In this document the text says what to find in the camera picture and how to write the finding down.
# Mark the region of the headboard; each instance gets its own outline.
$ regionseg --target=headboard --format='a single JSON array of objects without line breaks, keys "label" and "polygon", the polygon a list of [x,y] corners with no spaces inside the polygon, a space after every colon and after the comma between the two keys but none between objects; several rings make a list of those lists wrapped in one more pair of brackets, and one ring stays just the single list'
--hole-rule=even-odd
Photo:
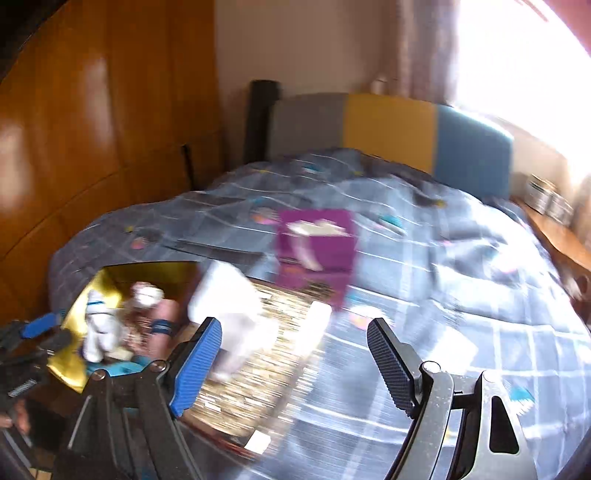
[{"label": "headboard", "polygon": [[480,199],[508,198],[512,143],[502,128],[448,106],[368,93],[316,93],[275,103],[267,158],[356,148]]}]

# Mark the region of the wooden wardrobe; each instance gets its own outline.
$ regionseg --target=wooden wardrobe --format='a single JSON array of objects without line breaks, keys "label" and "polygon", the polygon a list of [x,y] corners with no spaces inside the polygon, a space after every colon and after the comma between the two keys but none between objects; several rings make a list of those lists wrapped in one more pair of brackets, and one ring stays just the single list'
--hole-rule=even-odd
[{"label": "wooden wardrobe", "polygon": [[0,324],[94,218],[222,171],[214,0],[68,0],[0,83]]}]

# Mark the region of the purple box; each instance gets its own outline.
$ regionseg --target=purple box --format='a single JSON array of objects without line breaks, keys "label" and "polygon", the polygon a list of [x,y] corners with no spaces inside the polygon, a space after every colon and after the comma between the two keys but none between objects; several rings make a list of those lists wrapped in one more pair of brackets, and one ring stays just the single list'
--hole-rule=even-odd
[{"label": "purple box", "polygon": [[[277,257],[280,268],[277,284],[292,290],[330,287],[327,303],[333,310],[342,307],[350,283],[357,236],[347,210],[283,210],[279,212]],[[339,236],[297,235],[290,224],[313,223],[321,227],[331,223],[340,228]]]}]

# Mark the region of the window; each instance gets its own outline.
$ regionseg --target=window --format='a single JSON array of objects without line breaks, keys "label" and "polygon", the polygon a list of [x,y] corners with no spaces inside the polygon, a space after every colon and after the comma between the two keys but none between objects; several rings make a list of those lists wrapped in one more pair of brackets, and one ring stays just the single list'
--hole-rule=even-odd
[{"label": "window", "polygon": [[591,57],[541,0],[462,0],[455,104],[553,146],[591,172]]}]

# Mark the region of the yellow headboard panel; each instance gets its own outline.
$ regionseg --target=yellow headboard panel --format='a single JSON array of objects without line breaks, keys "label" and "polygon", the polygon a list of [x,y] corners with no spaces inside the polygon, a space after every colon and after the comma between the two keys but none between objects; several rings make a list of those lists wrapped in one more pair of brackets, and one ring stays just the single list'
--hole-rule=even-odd
[{"label": "yellow headboard panel", "polygon": [[348,95],[343,146],[433,173],[437,106],[402,97]]}]

